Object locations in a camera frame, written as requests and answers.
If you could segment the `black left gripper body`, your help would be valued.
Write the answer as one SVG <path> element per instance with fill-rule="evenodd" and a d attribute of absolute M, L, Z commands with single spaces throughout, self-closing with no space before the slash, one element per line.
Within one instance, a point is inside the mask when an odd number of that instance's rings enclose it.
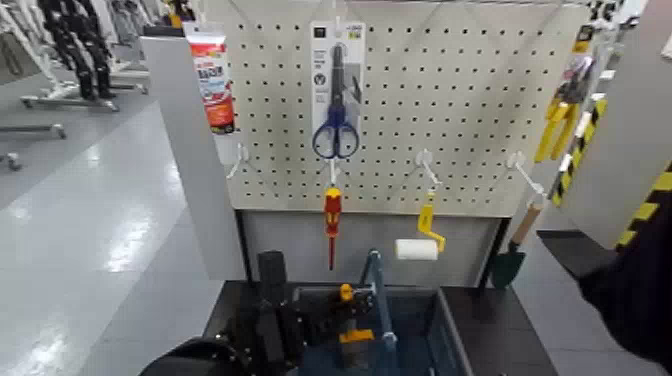
<path fill-rule="evenodd" d="M 262 299 L 256 336 L 268 364 L 300 364 L 307 348 L 327 342 L 327 304 L 316 299 Z"/>

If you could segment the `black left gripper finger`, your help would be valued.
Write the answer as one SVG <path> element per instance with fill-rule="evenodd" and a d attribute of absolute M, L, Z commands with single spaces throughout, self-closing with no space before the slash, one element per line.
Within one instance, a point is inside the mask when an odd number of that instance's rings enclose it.
<path fill-rule="evenodd" d="M 332 316 L 316 325 L 316 340 L 368 341 L 369 330 L 359 329 L 354 316 Z"/>
<path fill-rule="evenodd" d="M 336 290 L 323 290 L 314 295 L 314 311 L 323 316 L 360 316 L 372 307 L 369 293 L 354 293 L 351 298 L 343 298 Z"/>

